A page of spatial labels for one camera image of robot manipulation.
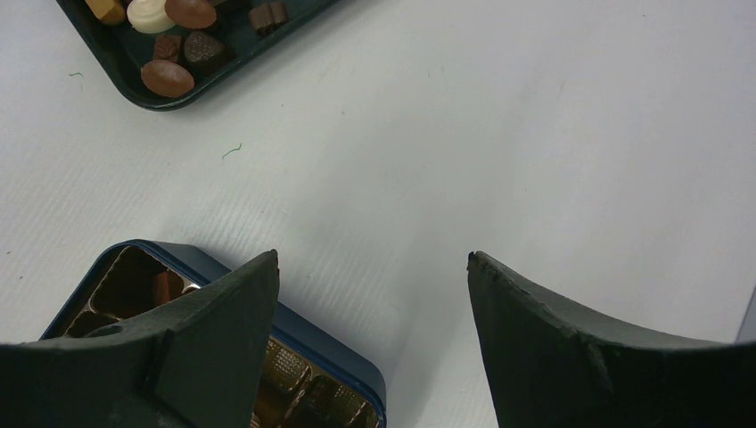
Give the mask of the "brown rectangular chocolate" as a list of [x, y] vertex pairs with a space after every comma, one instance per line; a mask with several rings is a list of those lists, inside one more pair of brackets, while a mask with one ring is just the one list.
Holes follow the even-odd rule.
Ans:
[[184, 281], [176, 273], [166, 270], [152, 279], [153, 302], [156, 307], [180, 297]]

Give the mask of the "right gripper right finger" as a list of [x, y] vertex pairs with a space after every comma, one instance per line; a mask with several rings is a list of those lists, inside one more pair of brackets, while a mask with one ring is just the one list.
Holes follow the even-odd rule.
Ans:
[[502, 427], [752, 427], [755, 345], [662, 333], [531, 282], [488, 254], [467, 283]]

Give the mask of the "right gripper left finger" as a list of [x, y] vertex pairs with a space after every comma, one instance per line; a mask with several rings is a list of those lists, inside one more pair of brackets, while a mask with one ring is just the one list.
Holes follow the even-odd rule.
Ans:
[[2, 426], [250, 426], [279, 285], [266, 251], [82, 338], [3, 345]]

